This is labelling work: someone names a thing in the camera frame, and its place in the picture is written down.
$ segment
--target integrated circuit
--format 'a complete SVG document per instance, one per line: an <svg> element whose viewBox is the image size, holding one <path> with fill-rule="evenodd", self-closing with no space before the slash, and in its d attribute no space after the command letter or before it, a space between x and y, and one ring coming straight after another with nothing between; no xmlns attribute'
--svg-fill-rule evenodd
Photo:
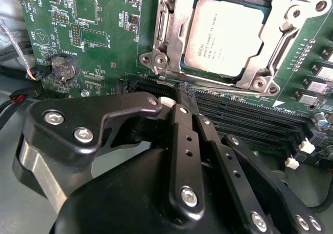
<svg viewBox="0 0 333 234"><path fill-rule="evenodd" d="M73 0L75 18L97 24L97 0Z"/></svg>
<svg viewBox="0 0 333 234"><path fill-rule="evenodd" d="M263 19L264 13L258 9L224 1L199 0L185 53L186 65L238 76L248 58L259 51Z"/></svg>
<svg viewBox="0 0 333 234"><path fill-rule="evenodd" d="M132 25L138 25L139 24L139 16L135 15L135 14L131 14L130 23Z"/></svg>
<svg viewBox="0 0 333 234"><path fill-rule="evenodd" d="M92 43L103 47L107 46L107 33L97 30L81 28L82 41Z"/></svg>

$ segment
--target red wire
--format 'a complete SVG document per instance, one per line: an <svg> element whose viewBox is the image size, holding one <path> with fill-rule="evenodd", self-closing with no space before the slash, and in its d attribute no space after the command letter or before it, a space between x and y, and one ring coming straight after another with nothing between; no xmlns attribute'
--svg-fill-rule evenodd
<svg viewBox="0 0 333 234"><path fill-rule="evenodd" d="M24 95L19 95L16 99L11 100L11 102L19 102L19 101L23 101L25 98Z"/></svg>

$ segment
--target screw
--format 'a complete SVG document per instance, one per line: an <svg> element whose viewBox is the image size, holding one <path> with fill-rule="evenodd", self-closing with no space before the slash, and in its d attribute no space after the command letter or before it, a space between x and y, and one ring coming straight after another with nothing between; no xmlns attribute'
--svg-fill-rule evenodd
<svg viewBox="0 0 333 234"><path fill-rule="evenodd" d="M148 98L148 101L150 104L156 106L157 105L157 102L153 99L153 98Z"/></svg>
<svg viewBox="0 0 333 234"><path fill-rule="evenodd" d="M90 131L88 128L79 127L74 131L74 137L79 142L89 143L90 141L93 140L94 135L93 135L92 131Z"/></svg>
<svg viewBox="0 0 333 234"><path fill-rule="evenodd" d="M187 204L189 207L194 207L198 204L198 198L196 194L189 188L183 188L181 196L185 204Z"/></svg>
<svg viewBox="0 0 333 234"><path fill-rule="evenodd" d="M206 124L206 125L209 125L210 124L210 121L207 119L207 118L202 118L203 122Z"/></svg>
<svg viewBox="0 0 333 234"><path fill-rule="evenodd" d="M62 122L64 122L63 116L57 112L49 112L45 114L44 120L51 125L60 125Z"/></svg>
<svg viewBox="0 0 333 234"><path fill-rule="evenodd" d="M232 137L231 140L233 141L233 143L234 143L235 145L239 145L239 141L238 141L238 139Z"/></svg>
<svg viewBox="0 0 333 234"><path fill-rule="evenodd" d="M261 232L266 232L267 231L267 225L265 220L260 216L257 212L252 212L251 214L251 219L255 226L259 229Z"/></svg>
<svg viewBox="0 0 333 234"><path fill-rule="evenodd" d="M81 91L81 96L82 96L82 97L89 97L89 96L90 96L90 93L89 93L89 91L87 91L87 90L82 90L82 91Z"/></svg>
<svg viewBox="0 0 333 234"><path fill-rule="evenodd" d="M180 110L183 112L183 113L187 113L187 110L185 108L180 108Z"/></svg>
<svg viewBox="0 0 333 234"><path fill-rule="evenodd" d="M311 222L311 224L313 225L313 227L317 230L317 231L321 231L322 227L320 226L320 224L311 216L309 216L309 220Z"/></svg>
<svg viewBox="0 0 333 234"><path fill-rule="evenodd" d="M310 229L307 222L300 215L296 215L296 220L299 223L299 225L302 226L302 228L304 230L309 230Z"/></svg>

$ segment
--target black mounting arm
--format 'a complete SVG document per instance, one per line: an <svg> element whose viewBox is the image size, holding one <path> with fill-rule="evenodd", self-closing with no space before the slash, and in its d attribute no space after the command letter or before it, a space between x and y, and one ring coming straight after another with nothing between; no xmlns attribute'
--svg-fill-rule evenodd
<svg viewBox="0 0 333 234"><path fill-rule="evenodd" d="M221 143L192 96L175 98L139 92L28 109L13 170L58 213L51 233L325 233L236 136ZM153 148L92 178L98 155L140 141Z"/></svg>

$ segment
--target cpu socket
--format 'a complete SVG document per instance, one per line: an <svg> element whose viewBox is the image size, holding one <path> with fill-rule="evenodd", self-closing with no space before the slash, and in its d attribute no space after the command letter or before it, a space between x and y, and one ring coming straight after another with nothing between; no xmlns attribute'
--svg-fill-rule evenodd
<svg viewBox="0 0 333 234"><path fill-rule="evenodd" d="M152 52L141 64L196 89L275 96L281 63L306 19L331 0L159 0Z"/></svg>

